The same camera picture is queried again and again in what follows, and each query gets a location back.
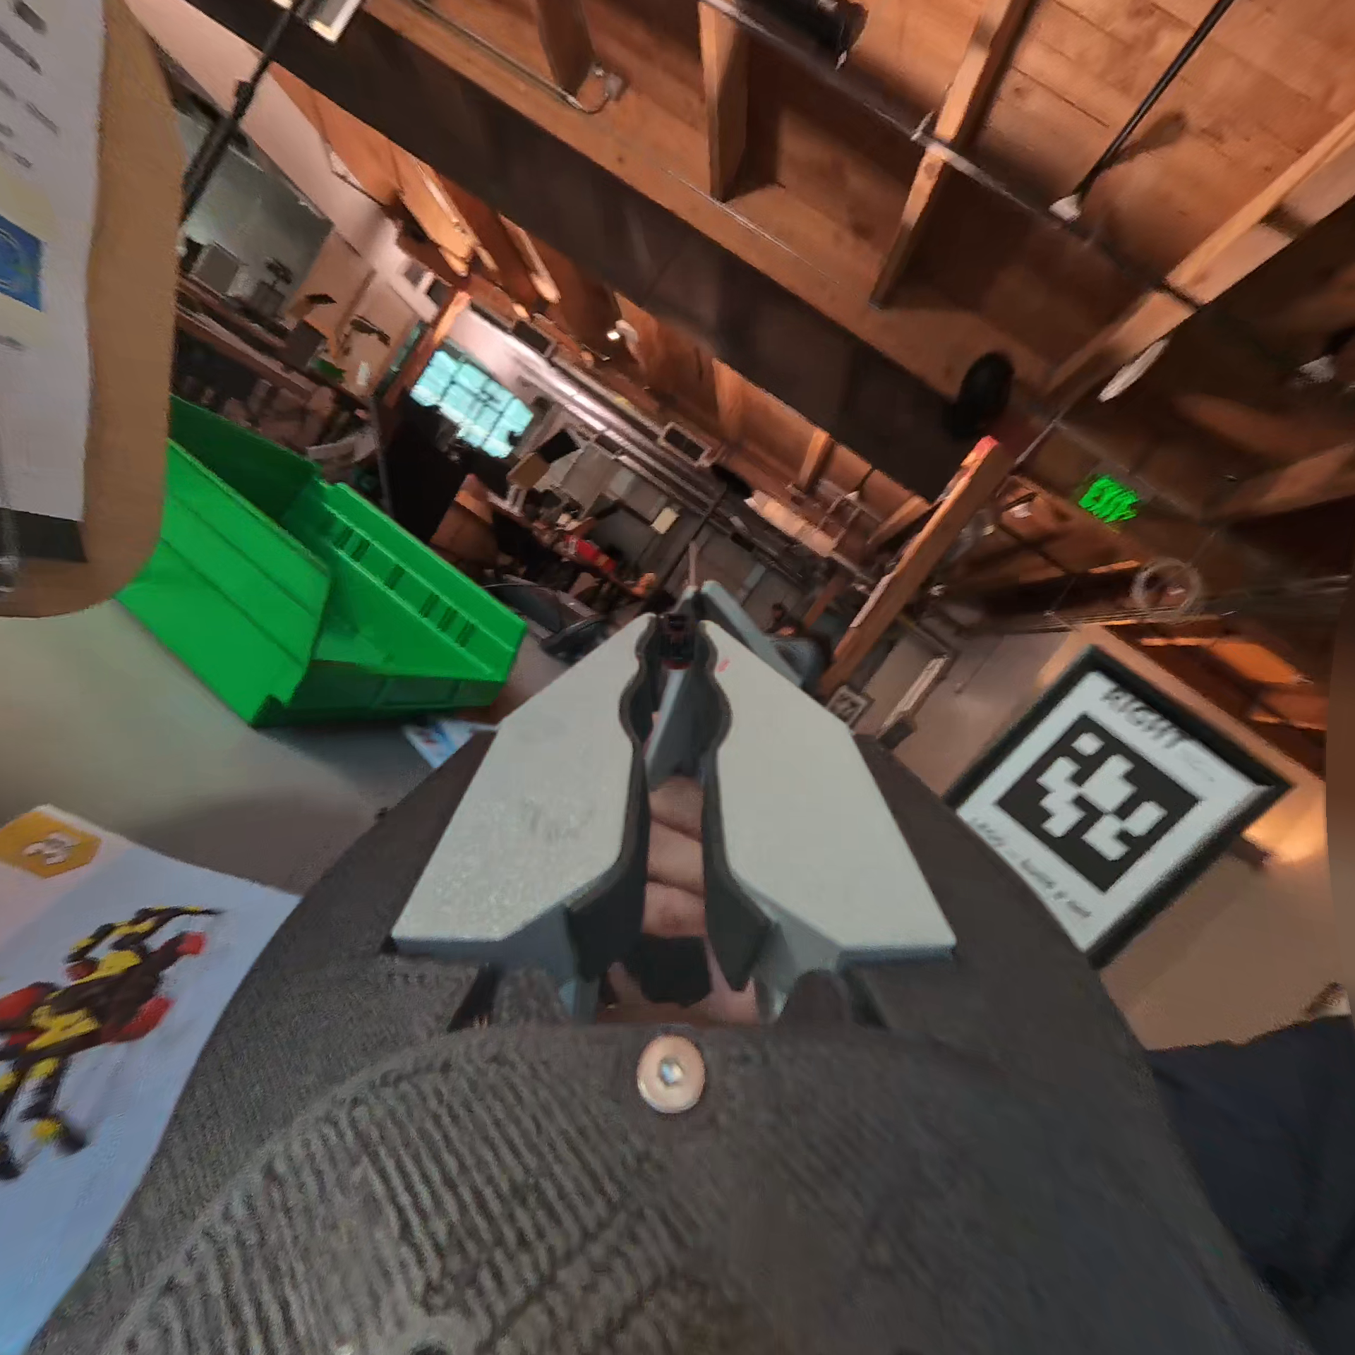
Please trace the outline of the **small black red lego subassembly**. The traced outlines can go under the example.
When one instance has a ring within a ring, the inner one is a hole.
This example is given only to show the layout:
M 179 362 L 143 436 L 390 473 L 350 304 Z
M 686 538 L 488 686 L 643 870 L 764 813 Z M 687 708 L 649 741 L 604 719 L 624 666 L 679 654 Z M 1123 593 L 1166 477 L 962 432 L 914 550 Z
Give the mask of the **small black red lego subassembly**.
M 646 655 L 661 671 L 683 671 L 705 664 L 710 646 L 702 625 L 699 599 L 679 599 L 667 610 L 657 610 Z

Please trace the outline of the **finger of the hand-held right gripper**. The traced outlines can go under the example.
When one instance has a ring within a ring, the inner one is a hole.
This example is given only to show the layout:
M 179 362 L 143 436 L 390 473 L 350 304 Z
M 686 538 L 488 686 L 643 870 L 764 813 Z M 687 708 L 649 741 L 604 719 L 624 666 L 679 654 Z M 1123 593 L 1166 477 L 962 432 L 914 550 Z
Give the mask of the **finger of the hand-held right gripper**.
M 759 627 L 747 607 L 718 582 L 687 590 L 687 614 L 736 637 L 744 648 L 778 670 L 806 692 L 815 692 L 829 666 L 829 646 L 820 635 L 782 618 Z

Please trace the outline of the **framed marker sign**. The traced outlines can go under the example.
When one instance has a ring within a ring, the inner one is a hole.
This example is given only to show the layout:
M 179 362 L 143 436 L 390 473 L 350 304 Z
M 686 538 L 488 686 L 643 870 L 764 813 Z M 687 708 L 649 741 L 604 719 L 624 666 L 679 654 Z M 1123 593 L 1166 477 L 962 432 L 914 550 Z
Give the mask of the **framed marker sign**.
M 1289 792 L 1280 769 L 1087 646 L 944 803 L 1102 969 Z

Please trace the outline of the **white pendant lamp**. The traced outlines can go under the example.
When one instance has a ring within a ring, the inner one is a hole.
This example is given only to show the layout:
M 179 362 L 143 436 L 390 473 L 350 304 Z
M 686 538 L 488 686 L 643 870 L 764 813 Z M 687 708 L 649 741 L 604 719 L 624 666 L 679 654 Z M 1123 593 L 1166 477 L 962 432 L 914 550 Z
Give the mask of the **white pendant lamp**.
M 1120 399 L 1135 383 L 1142 379 L 1142 375 L 1160 362 L 1164 350 L 1168 348 L 1172 336 L 1160 335 L 1152 343 L 1148 343 L 1139 352 L 1127 358 L 1096 389 L 1096 403 L 1107 403 L 1114 399 Z

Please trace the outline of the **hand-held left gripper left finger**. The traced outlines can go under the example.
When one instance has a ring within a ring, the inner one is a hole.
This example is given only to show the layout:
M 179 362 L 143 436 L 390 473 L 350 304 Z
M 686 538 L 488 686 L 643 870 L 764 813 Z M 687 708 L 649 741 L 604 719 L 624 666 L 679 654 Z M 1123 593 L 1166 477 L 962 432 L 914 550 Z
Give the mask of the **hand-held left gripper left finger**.
M 550 974 L 572 1012 L 637 939 L 661 622 L 641 617 L 508 714 L 394 923 L 394 945 Z

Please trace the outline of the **person's right hand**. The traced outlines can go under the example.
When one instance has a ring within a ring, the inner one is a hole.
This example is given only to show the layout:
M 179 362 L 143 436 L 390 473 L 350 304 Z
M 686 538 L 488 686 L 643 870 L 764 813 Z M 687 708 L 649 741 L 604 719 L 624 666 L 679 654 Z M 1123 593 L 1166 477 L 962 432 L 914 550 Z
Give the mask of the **person's right hand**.
M 706 942 L 705 792 L 673 775 L 649 795 L 649 858 L 641 934 Z

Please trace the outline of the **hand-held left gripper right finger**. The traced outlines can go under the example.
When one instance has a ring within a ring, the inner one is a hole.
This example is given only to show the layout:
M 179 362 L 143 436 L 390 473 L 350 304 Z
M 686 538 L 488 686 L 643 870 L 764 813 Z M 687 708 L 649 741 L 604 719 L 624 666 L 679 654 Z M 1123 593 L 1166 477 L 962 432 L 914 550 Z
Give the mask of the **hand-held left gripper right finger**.
M 956 934 L 851 728 L 711 618 L 673 625 L 673 773 L 702 789 L 706 939 L 775 1016 L 812 973 L 944 961 Z

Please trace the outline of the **person's right forearm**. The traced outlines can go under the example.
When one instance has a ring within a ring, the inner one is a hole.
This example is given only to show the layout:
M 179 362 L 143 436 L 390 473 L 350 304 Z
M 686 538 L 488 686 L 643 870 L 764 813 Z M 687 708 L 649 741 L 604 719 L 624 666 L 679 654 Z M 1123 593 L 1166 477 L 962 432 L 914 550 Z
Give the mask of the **person's right forearm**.
M 1249 1266 L 1312 1351 L 1352 1351 L 1352 1016 L 1144 1060 Z

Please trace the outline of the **closed instruction booklet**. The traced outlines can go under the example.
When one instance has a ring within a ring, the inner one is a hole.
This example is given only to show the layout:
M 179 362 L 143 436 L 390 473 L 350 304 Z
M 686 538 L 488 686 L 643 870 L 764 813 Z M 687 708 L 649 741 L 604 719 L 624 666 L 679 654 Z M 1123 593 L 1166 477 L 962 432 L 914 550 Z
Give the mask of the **closed instruction booklet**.
M 428 763 L 428 767 L 440 767 L 455 756 L 463 747 L 469 743 L 473 736 L 495 730 L 479 719 L 463 716 L 420 716 L 406 723 L 402 734 L 412 743 L 412 749 Z

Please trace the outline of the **open spider instruction booklet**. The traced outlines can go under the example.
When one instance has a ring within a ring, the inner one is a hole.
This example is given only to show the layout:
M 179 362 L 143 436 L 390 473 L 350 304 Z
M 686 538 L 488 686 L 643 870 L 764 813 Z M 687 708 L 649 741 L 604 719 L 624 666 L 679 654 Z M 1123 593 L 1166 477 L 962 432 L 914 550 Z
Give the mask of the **open spider instruction booklet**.
M 297 901 L 56 804 L 3 823 L 3 1351 L 111 1233 Z

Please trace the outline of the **green plastic bin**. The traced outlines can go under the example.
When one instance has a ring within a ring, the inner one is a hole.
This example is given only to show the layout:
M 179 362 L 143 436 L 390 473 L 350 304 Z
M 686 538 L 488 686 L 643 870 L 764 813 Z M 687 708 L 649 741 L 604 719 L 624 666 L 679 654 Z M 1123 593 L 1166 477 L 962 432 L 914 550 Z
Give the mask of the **green plastic bin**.
M 115 599 L 250 728 L 484 708 L 525 637 L 358 492 L 179 395 L 160 538 Z

